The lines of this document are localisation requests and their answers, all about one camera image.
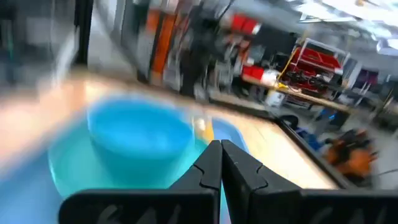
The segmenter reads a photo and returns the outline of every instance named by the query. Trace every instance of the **blue bowl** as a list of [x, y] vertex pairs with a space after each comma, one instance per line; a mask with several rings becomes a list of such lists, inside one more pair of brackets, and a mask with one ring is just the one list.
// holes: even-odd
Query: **blue bowl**
[[105, 100], [87, 120], [95, 151], [115, 180], [137, 180], [147, 188], [178, 169], [194, 141], [181, 112], [131, 98]]

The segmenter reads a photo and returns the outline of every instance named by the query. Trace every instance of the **ceiling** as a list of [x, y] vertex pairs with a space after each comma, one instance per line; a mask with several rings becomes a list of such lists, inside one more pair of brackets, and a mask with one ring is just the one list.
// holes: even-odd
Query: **ceiling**
[[[397, 56], [376, 52], [380, 39], [398, 37], [398, 19], [394, 15], [398, 11], [398, 0], [369, 0], [361, 7], [355, 5], [355, 1], [317, 1], [315, 6], [321, 7], [314, 8], [314, 2], [309, 0], [235, 0], [232, 9], [261, 19], [270, 26], [305, 34], [309, 38], [347, 50], [366, 68], [387, 73], [398, 71]], [[325, 21], [343, 18], [344, 22], [325, 22], [319, 21], [319, 18]], [[308, 19], [318, 21], [306, 22]]]

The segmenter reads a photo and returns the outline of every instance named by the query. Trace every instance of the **wooden workbench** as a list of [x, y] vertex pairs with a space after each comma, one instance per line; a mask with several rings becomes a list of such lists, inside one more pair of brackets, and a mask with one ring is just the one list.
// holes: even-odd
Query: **wooden workbench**
[[342, 111], [342, 112], [346, 112], [346, 113], [354, 112], [354, 109], [352, 109], [349, 106], [343, 105], [341, 103], [336, 103], [336, 102], [333, 102], [333, 101], [330, 101], [330, 100], [321, 99], [321, 98], [317, 98], [317, 97], [314, 97], [314, 96], [309, 96], [309, 95], [306, 95], [306, 94], [301, 93], [301, 92], [290, 90], [288, 88], [277, 88], [276, 86], [266, 85], [265, 83], [262, 83], [260, 80], [255, 79], [253, 77], [249, 77], [247, 75], [244, 75], [242, 77], [242, 79], [244, 81], [246, 81], [246, 82], [249, 82], [249, 83], [252, 83], [252, 84], [255, 84], [255, 85], [259, 85], [259, 86], [263, 86], [263, 87], [266, 87], [266, 88], [268, 88], [270, 90], [275, 90], [275, 91], [278, 91], [278, 92], [281, 92], [281, 93], [288, 94], [290, 96], [299, 97], [299, 98], [301, 98], [303, 100], [311, 101], [311, 102], [313, 102], [316, 105], [326, 106], [327, 108], [332, 108], [332, 109], [335, 109], [335, 110], [338, 110], [338, 111]]
[[66, 125], [76, 112], [112, 93], [139, 93], [171, 105], [217, 116], [235, 125], [243, 134], [250, 153], [274, 172], [303, 188], [335, 189], [336, 185], [311, 161], [278, 125], [223, 108], [198, 104], [191, 99], [141, 84], [123, 84], [78, 72], [56, 87], [41, 90], [37, 96], [15, 94], [0, 108], [1, 173], [37, 145]]

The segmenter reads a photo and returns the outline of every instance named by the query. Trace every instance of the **blue plastic container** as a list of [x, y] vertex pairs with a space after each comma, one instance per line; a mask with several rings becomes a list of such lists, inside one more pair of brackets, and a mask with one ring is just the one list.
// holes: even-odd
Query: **blue plastic container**
[[105, 100], [88, 112], [94, 149], [116, 182], [159, 188], [178, 169], [193, 129], [178, 110], [132, 98]]

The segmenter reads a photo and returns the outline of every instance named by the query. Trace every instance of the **blue container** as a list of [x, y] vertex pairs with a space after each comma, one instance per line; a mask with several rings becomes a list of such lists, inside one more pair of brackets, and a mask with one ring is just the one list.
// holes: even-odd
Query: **blue container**
[[177, 110], [131, 98], [113, 98], [88, 112], [91, 142], [104, 167], [121, 185], [159, 188], [175, 173], [193, 129]]

